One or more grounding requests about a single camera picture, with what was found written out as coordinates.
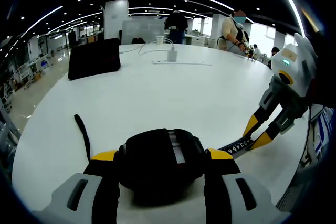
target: white wall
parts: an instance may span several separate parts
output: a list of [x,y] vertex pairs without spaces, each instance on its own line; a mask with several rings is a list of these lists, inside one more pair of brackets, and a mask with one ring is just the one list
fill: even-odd
[[222,14],[212,15],[211,38],[218,39],[222,35],[222,23],[225,18]]
[[187,33],[190,33],[193,29],[193,19],[188,19]]
[[28,47],[29,59],[30,60],[36,59],[39,55],[37,36],[32,37],[28,41],[27,47]]
[[51,50],[53,50],[54,52],[56,52],[56,49],[59,47],[63,47],[66,45],[66,39],[65,39],[65,35],[63,35],[61,38],[58,39],[48,39],[48,49],[49,52]]
[[78,38],[80,37],[80,36],[79,36],[79,27],[78,27],[78,26],[77,26],[77,27],[74,27],[73,30],[75,31],[76,41],[78,41]]
[[119,38],[124,20],[128,20],[128,0],[105,2],[104,38]]
[[285,34],[282,34],[278,31],[275,32],[275,38],[274,38],[274,47],[279,48],[280,50],[283,48],[283,45],[285,43]]

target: floor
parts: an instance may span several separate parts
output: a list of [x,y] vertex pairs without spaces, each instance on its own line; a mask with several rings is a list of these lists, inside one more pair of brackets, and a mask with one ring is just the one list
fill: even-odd
[[69,54],[68,49],[55,52],[51,62],[52,67],[44,70],[40,80],[31,84],[27,89],[20,88],[14,92],[11,97],[12,109],[9,116],[21,133],[42,98],[68,72]]

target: white power adapter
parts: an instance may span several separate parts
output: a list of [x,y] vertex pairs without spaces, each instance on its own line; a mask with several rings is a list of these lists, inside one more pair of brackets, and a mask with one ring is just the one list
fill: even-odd
[[172,50],[168,51],[167,61],[176,61],[176,59],[177,59],[177,51],[175,51],[174,47],[172,47]]

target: white table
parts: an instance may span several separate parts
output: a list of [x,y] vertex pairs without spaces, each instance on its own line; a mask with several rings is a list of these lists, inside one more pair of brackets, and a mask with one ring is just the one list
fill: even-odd
[[[121,51],[139,45],[121,46]],[[168,49],[146,45],[142,52]],[[272,72],[260,62],[205,47],[176,45],[177,60],[202,65],[154,65],[166,52],[121,54],[122,67],[113,73],[69,81],[67,74],[36,108],[17,148],[13,186],[30,210],[42,210],[51,193],[88,161],[83,137],[73,115],[86,126],[92,152],[118,149],[138,133],[185,129],[204,148],[220,148],[242,136],[250,116],[268,88]],[[277,108],[273,120],[279,113]],[[303,152],[307,114],[284,136],[237,159],[242,172],[264,184],[277,203],[288,187]],[[204,179],[196,180],[184,201],[157,208],[132,205],[132,193],[122,186],[118,223],[205,223]]]

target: black strap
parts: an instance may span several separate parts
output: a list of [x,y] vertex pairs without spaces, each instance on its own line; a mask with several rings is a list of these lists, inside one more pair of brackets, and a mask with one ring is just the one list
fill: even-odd
[[88,133],[86,132],[82,118],[80,118],[78,114],[74,115],[74,117],[75,117],[76,123],[80,131],[83,134],[84,144],[85,144],[85,149],[86,149],[86,156],[88,158],[88,161],[90,161],[91,160],[91,155],[90,155],[91,146],[90,146],[90,140],[89,140]]

